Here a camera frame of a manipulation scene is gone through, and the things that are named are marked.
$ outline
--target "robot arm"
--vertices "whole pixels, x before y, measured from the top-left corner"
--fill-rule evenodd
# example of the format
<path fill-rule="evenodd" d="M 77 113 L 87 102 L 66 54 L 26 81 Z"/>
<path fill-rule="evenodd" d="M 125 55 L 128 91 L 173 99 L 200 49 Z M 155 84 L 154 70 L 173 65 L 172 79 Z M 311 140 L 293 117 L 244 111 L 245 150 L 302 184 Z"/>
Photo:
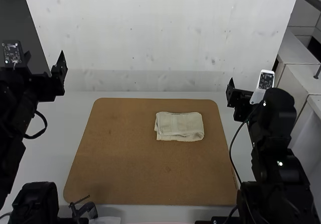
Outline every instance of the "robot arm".
<path fill-rule="evenodd" d="M 5 65 L 0 69 L 0 209 L 11 192 L 26 147 L 23 138 L 34 139 L 46 130 L 46 121 L 37 112 L 39 102 L 54 101 L 65 93 L 68 71 L 64 53 L 47 73 L 34 75 L 28 68 L 30 52 L 23 53 L 19 41 L 4 41 Z M 39 115 L 45 128 L 33 136 L 26 135 L 31 119 Z"/>

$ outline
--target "cork mat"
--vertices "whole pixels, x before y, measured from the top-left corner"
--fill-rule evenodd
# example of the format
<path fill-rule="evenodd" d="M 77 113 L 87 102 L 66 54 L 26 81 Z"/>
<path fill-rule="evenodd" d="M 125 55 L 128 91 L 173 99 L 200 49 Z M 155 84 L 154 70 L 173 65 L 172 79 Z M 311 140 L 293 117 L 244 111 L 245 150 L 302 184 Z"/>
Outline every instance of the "cork mat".
<path fill-rule="evenodd" d="M 156 141 L 155 115 L 199 112 L 197 142 Z M 237 188 L 215 102 L 100 98 L 92 108 L 64 189 L 67 202 L 234 205 Z"/>

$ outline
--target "white towel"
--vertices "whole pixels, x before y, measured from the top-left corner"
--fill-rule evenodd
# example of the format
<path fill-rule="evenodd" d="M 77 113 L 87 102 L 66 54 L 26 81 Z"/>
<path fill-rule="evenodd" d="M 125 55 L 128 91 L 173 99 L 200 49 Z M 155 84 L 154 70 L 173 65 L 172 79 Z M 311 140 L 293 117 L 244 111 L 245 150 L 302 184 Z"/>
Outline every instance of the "white towel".
<path fill-rule="evenodd" d="M 157 140 L 192 142 L 202 140 L 204 137 L 204 126 L 200 113 L 158 112 L 154 130 L 157 133 Z"/>

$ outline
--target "concrete wall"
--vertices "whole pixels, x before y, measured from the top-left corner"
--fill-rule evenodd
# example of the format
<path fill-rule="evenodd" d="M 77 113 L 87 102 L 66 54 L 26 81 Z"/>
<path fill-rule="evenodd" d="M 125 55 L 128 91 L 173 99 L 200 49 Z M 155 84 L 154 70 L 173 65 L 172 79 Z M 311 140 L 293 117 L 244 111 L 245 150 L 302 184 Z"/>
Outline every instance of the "concrete wall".
<path fill-rule="evenodd" d="M 295 0 L 27 0 L 49 65 L 64 50 L 66 88 L 254 90 L 271 69 Z"/>

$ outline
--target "rounded corner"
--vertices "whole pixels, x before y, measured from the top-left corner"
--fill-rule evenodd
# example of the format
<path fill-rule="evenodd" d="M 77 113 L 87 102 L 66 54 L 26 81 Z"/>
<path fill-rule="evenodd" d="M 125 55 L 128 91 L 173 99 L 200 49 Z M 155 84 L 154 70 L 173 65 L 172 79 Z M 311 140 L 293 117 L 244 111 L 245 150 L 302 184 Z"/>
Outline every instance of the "rounded corner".
<path fill-rule="evenodd" d="M 102 99 L 104 99 L 104 97 L 100 97 L 100 98 L 96 99 L 92 106 L 94 107 L 95 104 L 98 104 L 98 102 L 101 101 Z"/>
<path fill-rule="evenodd" d="M 214 104 L 217 109 L 219 108 L 218 105 L 217 105 L 217 103 L 216 103 L 214 100 L 212 100 L 212 99 L 207 99 L 207 101 L 210 102 L 211 104 Z"/>

